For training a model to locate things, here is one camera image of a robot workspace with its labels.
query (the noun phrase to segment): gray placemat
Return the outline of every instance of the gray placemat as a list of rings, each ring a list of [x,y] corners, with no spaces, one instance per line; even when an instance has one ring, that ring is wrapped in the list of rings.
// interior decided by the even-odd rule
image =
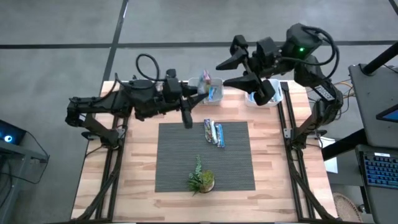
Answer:
[[[196,155],[203,170],[215,174],[213,190],[255,190],[247,122],[221,123],[225,148],[208,143],[203,123],[185,129],[181,123],[159,124],[156,192],[188,191],[188,175],[195,171]]]

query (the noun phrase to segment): wooden table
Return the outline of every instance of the wooden table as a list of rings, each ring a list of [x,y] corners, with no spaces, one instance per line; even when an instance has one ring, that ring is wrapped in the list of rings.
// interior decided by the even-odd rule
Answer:
[[[105,95],[112,84],[105,82],[101,94]],[[307,93],[293,81],[289,81],[289,88],[296,122],[301,125],[310,115]],[[205,118],[248,122],[256,190],[210,192],[194,197],[191,192],[155,192],[159,123],[181,123],[181,115],[174,111],[144,122],[132,117],[126,134],[114,222],[297,221],[277,107],[248,108],[244,104],[243,91],[225,88],[221,106],[197,106],[192,111],[192,118],[194,122],[203,122]],[[113,116],[97,114],[96,119],[110,128]],[[99,141],[92,141],[88,152],[99,145]],[[106,150],[101,149],[85,160],[72,218],[78,217],[98,193],[105,157]],[[336,217],[321,150],[307,147],[304,161],[312,192]],[[302,192],[300,198],[305,217],[308,217]],[[105,203],[103,214],[106,214],[107,206]]]

